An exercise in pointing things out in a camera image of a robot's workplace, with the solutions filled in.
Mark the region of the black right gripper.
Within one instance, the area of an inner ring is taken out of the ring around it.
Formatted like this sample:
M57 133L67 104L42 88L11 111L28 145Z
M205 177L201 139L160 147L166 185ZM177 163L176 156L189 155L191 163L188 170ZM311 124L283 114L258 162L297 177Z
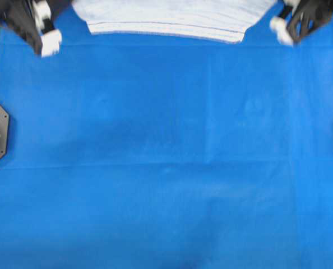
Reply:
M279 43L294 46L327 25L333 16L333 1L284 1L281 12L270 21Z

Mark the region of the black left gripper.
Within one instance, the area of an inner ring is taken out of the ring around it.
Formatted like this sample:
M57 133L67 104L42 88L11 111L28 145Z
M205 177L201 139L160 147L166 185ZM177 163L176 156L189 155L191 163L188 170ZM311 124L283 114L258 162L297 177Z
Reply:
M54 20L72 1L0 1L0 27L6 26L33 48L49 57L59 52L62 34Z

